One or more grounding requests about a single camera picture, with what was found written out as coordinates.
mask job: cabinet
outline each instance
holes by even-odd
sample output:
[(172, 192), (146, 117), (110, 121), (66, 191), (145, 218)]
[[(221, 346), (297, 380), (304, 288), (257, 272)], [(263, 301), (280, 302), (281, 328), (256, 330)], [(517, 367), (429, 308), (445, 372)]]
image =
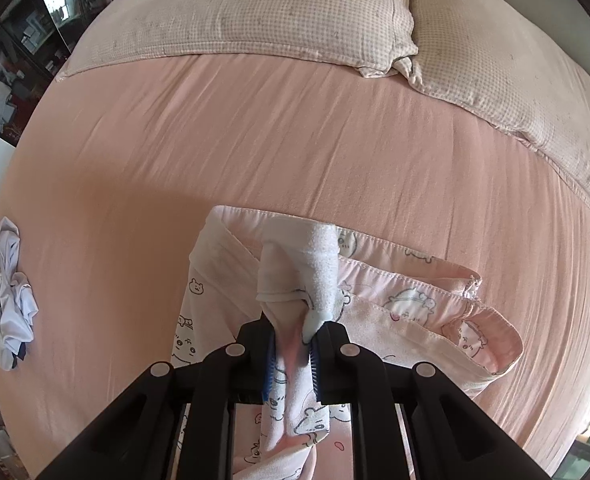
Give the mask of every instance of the cabinet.
[(0, 13), (0, 137), (16, 146), (81, 35), (112, 0), (11, 0)]

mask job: cartoon bear print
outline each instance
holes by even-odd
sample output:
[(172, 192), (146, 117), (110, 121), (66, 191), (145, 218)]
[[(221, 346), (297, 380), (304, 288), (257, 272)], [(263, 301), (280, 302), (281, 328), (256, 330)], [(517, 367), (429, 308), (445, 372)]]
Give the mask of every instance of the cartoon bear print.
[(314, 431), (326, 431), (328, 433), (328, 410), (325, 410), (325, 406), (306, 408), (304, 417), (293, 429), (293, 432), (298, 435), (313, 433)]
[(201, 283), (198, 283), (198, 281), (195, 280), (195, 278), (193, 278), (191, 280), (191, 282), (188, 284), (188, 289), (193, 294), (203, 294), (204, 293), (204, 286)]
[(462, 321), (457, 329), (453, 323), (447, 324), (442, 327), (441, 332), (464, 350), (464, 353), (471, 359), (488, 344), (488, 339), (486, 339), (480, 327), (470, 320)]
[(339, 253), (344, 258), (350, 258), (357, 251), (357, 236), (353, 231), (340, 229), (337, 234), (337, 244), (339, 245)]
[(301, 475), (301, 468), (298, 467), (297, 471), (294, 472), (292, 475), (290, 476), (285, 476), (284, 478), (282, 478), (281, 480), (297, 480), (299, 478), (299, 476)]
[(197, 354), (197, 350), (193, 346), (193, 341), (190, 339), (190, 337), (186, 337), (186, 335), (186, 333), (181, 334), (175, 332), (173, 357), (184, 364), (191, 365), (193, 364), (193, 361), (189, 361), (188, 359), (195, 357), (195, 354)]
[(273, 381), (277, 384), (288, 384), (289, 377), (286, 374), (286, 370), (282, 370), (278, 365), (275, 365), (275, 374), (273, 376)]
[(249, 464), (257, 464), (262, 457), (262, 452), (259, 451), (259, 440), (253, 443), (253, 447), (251, 447), (251, 454), (249, 456), (244, 457), (244, 462), (248, 462)]
[(404, 254), (406, 254), (406, 256), (413, 256), (414, 258), (417, 258), (418, 260), (424, 260), (427, 264), (430, 264), (433, 261), (432, 256), (429, 256), (428, 254), (421, 253), (420, 251), (414, 251), (412, 249), (404, 249)]
[(407, 288), (395, 296), (389, 296), (384, 308), (390, 310), (390, 318), (393, 321), (399, 321), (404, 317), (425, 326), (428, 317), (435, 313), (435, 300), (415, 288)]
[(351, 407), (350, 404), (335, 404), (328, 407), (330, 410), (330, 418), (339, 420), (340, 422), (351, 421)]
[(286, 396), (269, 397), (267, 405), (271, 409), (272, 420), (283, 420), (284, 418), (284, 399)]
[(318, 432), (313, 431), (313, 433), (306, 433), (306, 436), (309, 439), (304, 443), (304, 447), (312, 447), (319, 444), (325, 438), (326, 433), (320, 435)]
[(191, 330), (193, 329), (193, 320), (189, 317), (180, 316), (177, 320), (177, 324), (182, 327), (185, 326), (186, 328), (190, 328)]
[(344, 314), (344, 309), (351, 303), (351, 295), (348, 292), (345, 292), (341, 288), (337, 290), (337, 297), (335, 298), (335, 316), (333, 316), (333, 321), (336, 323)]

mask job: white fabric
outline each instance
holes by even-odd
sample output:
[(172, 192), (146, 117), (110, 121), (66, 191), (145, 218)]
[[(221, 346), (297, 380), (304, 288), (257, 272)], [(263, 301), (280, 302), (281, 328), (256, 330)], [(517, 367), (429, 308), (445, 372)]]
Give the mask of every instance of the white fabric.
[(417, 52), (408, 0), (115, 0), (58, 78), (184, 54), (250, 53), (345, 64), (385, 75)]
[(338, 254), (337, 228), (332, 224), (294, 221), (288, 216), (266, 222), (257, 273), (257, 301), (306, 301), (309, 309), (301, 334), (306, 344), (326, 321), (333, 319)]
[(469, 396), (522, 353), (515, 329), (474, 297), (478, 274), (331, 224), (216, 206), (190, 262), (173, 366), (234, 342), (262, 312), (275, 329), (269, 400), (237, 407), (235, 480), (351, 478), (350, 408), (316, 401), (303, 341), (323, 320), (387, 362), (434, 362)]
[(32, 318), (38, 308), (26, 275), (17, 271), (19, 230), (8, 218), (0, 221), (0, 367), (12, 368), (22, 343), (33, 340)]
[(412, 88), (521, 137), (590, 207), (590, 76), (503, 0), (411, 0)]

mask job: checkered pillowcase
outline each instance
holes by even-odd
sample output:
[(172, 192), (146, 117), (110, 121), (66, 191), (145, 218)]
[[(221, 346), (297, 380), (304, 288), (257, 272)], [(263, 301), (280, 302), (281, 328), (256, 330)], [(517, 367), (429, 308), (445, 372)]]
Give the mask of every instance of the checkered pillowcase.
[(590, 208), (590, 76), (504, 0), (411, 0), (415, 90), (465, 108), (544, 156)]
[(58, 78), (120, 62), (184, 54), (296, 57), (385, 75), (417, 53), (408, 0), (115, 0)]

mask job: bed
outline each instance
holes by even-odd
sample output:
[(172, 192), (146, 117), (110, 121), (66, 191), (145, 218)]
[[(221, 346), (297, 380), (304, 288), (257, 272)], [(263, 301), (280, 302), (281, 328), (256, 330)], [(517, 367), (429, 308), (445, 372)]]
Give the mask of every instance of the bed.
[[(556, 1), (582, 43), (555, 30), (559, 10), (506, 1), (590, 74), (576, 0)], [(169, 360), (189, 253), (210, 209), (227, 204), (477, 270), (478, 295), (514, 325), (524, 355), (476, 402), (553, 473), (590, 402), (590, 189), (526, 141), (401, 75), (291, 57), (162, 56), (58, 78), (0, 192), (40, 307), (26, 360), (0, 370), (28, 471)]]

